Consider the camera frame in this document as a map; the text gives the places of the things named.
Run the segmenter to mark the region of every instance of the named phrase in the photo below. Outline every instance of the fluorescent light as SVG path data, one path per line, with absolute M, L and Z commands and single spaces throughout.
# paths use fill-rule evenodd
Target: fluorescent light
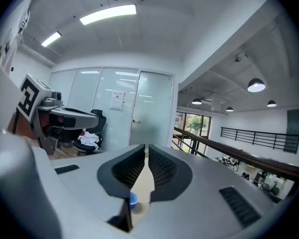
M 135 80 L 129 80 L 129 79 L 120 79 L 120 81 L 136 82 Z
M 59 32 L 55 32 L 53 35 L 51 35 L 48 39 L 46 39 L 43 43 L 42 46 L 46 47 L 48 46 L 51 42 L 54 42 L 56 39 L 60 38 L 61 34 Z
M 133 74 L 133 73 L 125 73 L 125 72 L 115 72 L 118 75 L 126 75 L 126 76 L 135 76 L 138 77 L 139 74 Z
M 84 72 L 80 72 L 81 74 L 99 74 L 98 71 L 84 71 Z
M 122 16 L 122 15 L 131 15 L 131 14 L 136 14 L 135 4 L 118 6 L 118 7 L 97 11 L 83 18 L 80 18 L 80 21 L 83 23 L 83 25 L 86 25 L 105 18 L 111 18 L 116 16 Z

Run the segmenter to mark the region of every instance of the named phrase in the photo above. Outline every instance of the white cloth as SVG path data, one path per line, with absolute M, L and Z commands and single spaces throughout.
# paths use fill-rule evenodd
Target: white cloth
M 79 136 L 78 138 L 81 141 L 81 144 L 87 145 L 87 146 L 94 146 L 96 149 L 98 149 L 98 145 L 96 144 L 99 142 L 99 137 L 96 134 L 85 132 L 84 136 Z

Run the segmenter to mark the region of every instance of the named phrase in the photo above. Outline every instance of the black slot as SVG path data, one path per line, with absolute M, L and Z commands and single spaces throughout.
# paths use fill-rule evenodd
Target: black slot
M 55 168 L 55 172 L 57 174 L 61 174 L 61 173 L 70 172 L 70 171 L 73 171 L 73 170 L 76 170 L 76 169 L 79 169 L 79 167 L 77 165 L 68 165 L 68 166 Z
M 219 193 L 244 228 L 260 218 L 260 215 L 235 188 L 224 188 L 219 190 Z

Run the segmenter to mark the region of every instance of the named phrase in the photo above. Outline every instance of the paper sign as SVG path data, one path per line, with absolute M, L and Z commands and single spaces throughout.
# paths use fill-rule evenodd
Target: paper sign
M 125 94 L 124 91 L 117 91 L 117 90 L 112 91 L 110 109 L 118 109 L 120 111 L 123 109 L 124 94 Z

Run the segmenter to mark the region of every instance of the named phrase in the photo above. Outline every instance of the window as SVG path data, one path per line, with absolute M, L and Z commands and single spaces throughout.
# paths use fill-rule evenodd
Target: window
M 175 127 L 180 128 L 182 130 L 185 130 L 187 132 L 190 132 L 197 136 L 203 136 L 208 137 L 209 134 L 209 128 L 210 128 L 210 121 L 211 117 L 209 116 L 202 116 L 202 115 L 196 115 L 196 114 L 187 114 L 187 113 L 176 113 L 175 118 Z M 180 134 L 178 131 L 174 130 L 174 134 Z M 176 144 L 185 152 L 190 152 L 190 148 L 181 142 L 177 137 L 174 136 L 171 146 L 174 149 L 179 149 Z M 189 137 L 182 136 L 182 141 L 187 143 L 188 145 L 192 146 L 192 140 Z M 206 145 L 203 143 L 199 143 L 198 145 L 198 151 L 203 153 L 205 152 Z

